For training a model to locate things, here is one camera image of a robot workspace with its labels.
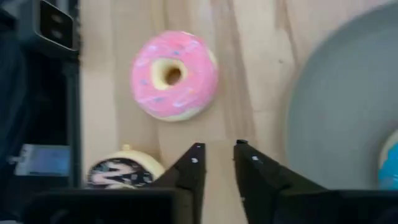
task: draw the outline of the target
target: wooden surface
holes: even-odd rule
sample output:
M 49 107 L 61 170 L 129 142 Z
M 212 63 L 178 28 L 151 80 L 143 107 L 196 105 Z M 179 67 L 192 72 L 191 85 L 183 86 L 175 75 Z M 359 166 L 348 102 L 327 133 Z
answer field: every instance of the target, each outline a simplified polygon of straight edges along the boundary
M 234 179 L 233 145 L 248 139 L 286 164 L 289 90 L 314 48 L 338 26 L 388 0 L 81 1 L 83 172 L 123 144 L 168 167 L 194 142 L 207 148 L 203 223 L 246 223 Z M 129 90 L 131 60 L 152 36 L 185 30 L 203 38 L 220 65 L 217 96 L 190 121 L 143 112 Z

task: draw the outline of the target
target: toy donut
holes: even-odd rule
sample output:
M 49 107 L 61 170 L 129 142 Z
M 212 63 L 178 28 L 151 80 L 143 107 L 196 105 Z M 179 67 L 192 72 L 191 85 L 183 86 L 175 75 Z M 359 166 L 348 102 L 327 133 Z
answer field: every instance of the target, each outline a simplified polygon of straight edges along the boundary
M 88 173 L 91 189 L 135 189 L 158 179 L 165 169 L 153 157 L 124 145 L 116 152 L 93 165 Z
M 218 69 L 212 52 L 194 35 L 166 31 L 148 41 L 131 71 L 131 91 L 140 107 L 164 121 L 182 121 L 213 99 Z

